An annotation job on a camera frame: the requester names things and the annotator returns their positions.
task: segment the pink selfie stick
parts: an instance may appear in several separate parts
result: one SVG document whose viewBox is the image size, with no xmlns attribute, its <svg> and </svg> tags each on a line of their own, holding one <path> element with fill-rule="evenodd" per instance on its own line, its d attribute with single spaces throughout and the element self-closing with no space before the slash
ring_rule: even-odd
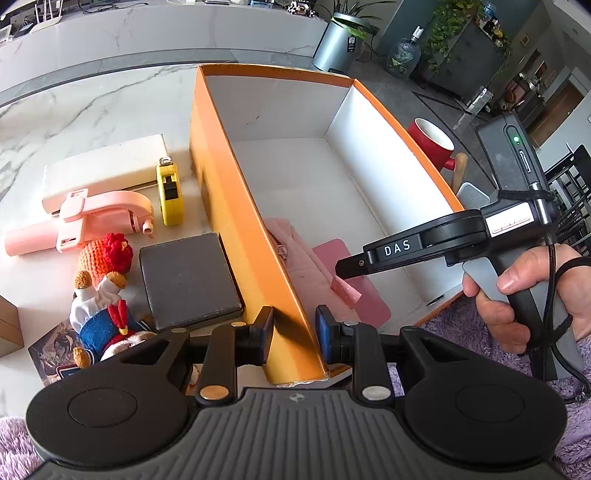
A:
<svg viewBox="0 0 591 480">
<path fill-rule="evenodd" d="M 67 195 L 59 218 L 7 232 L 4 248 L 11 257 L 53 247 L 63 253 L 111 232 L 151 236 L 153 230 L 154 210 L 144 195 L 122 190 L 89 197 L 81 189 Z"/>
</svg>

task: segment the pink mat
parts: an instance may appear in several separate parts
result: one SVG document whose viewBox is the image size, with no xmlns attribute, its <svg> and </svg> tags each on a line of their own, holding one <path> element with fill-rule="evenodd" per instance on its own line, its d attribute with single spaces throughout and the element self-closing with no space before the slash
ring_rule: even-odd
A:
<svg viewBox="0 0 591 480">
<path fill-rule="evenodd" d="M 349 249 L 340 238 L 318 245 L 312 251 L 320 258 L 331 275 L 335 275 L 335 265 L 338 260 L 351 256 Z M 362 322 L 379 327 L 390 319 L 392 315 L 390 309 L 367 277 L 349 278 L 345 281 L 361 293 L 361 298 L 355 304 L 355 312 Z"/>
</svg>

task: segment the hanging vine plant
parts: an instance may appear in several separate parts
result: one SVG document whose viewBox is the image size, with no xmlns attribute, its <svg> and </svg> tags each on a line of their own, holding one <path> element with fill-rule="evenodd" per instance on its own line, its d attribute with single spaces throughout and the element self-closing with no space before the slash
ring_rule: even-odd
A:
<svg viewBox="0 0 591 480">
<path fill-rule="evenodd" d="M 482 0 L 439 0 L 433 12 L 434 24 L 427 39 L 423 54 L 429 62 L 429 69 L 437 70 L 439 63 L 435 55 L 444 58 L 449 54 L 449 40 L 462 32 L 466 22 L 475 15 L 484 15 Z"/>
</svg>

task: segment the orange box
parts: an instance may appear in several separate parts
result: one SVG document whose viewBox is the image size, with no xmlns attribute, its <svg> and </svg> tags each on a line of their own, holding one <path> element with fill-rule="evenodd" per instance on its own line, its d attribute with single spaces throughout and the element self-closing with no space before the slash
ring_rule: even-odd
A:
<svg viewBox="0 0 591 480">
<path fill-rule="evenodd" d="M 0 297 L 0 357 L 24 346 L 21 325 L 18 321 L 18 309 L 8 300 Z"/>
<path fill-rule="evenodd" d="M 459 211 L 460 203 L 396 119 L 357 80 L 245 64 L 197 69 L 190 152 L 211 227 L 218 232 L 254 321 L 275 307 L 265 373 L 273 384 L 329 376 L 262 218 L 287 218 L 310 247 L 342 239 L 356 254 L 372 241 Z M 396 332 L 435 315 L 461 291 L 460 266 L 440 258 L 369 277 Z"/>
</svg>

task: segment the black circular cover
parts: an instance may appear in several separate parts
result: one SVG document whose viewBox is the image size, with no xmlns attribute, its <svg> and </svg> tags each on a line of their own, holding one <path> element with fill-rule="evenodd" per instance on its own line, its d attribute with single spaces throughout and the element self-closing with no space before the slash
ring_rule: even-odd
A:
<svg viewBox="0 0 591 480">
<path fill-rule="evenodd" d="M 414 434 L 452 460 L 526 465 L 547 460 L 566 426 L 562 399 L 543 382 L 492 361 L 437 366 L 405 397 Z"/>
<path fill-rule="evenodd" d="M 184 395 L 165 375 L 114 358 L 41 390 L 27 410 L 27 427 L 44 457 L 103 469 L 164 449 L 187 418 Z"/>
</svg>

